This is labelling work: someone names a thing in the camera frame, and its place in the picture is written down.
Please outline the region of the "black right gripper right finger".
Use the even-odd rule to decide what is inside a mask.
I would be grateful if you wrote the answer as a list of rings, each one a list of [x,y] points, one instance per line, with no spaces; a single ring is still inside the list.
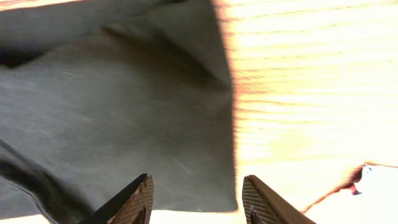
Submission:
[[[242,200],[247,224],[315,224],[255,175],[244,177]]]

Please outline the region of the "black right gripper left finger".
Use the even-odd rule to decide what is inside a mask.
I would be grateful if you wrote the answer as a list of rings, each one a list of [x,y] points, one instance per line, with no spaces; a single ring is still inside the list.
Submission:
[[[153,197],[152,176],[141,174],[79,224],[149,224]]]

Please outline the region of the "black t-shirt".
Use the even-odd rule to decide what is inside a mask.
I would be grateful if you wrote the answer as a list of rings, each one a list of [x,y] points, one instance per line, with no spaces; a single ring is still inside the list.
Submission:
[[[1,218],[78,223],[139,175],[154,208],[236,210],[232,87],[212,3],[1,13]]]

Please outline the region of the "red shirt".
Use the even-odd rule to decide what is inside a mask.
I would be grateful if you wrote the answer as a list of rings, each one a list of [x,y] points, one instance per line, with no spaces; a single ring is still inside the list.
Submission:
[[[342,196],[335,208],[364,200],[366,203],[397,203],[397,167],[382,164],[363,164],[342,182],[313,203],[303,208],[302,213],[314,211],[325,205],[334,196]]]

